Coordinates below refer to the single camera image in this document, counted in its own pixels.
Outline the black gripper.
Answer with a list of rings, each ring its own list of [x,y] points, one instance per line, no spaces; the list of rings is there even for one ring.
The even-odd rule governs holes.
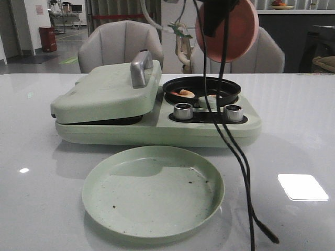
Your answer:
[[[204,24],[203,31],[206,36],[214,36],[218,26],[233,11],[239,0],[206,0],[203,1]]]

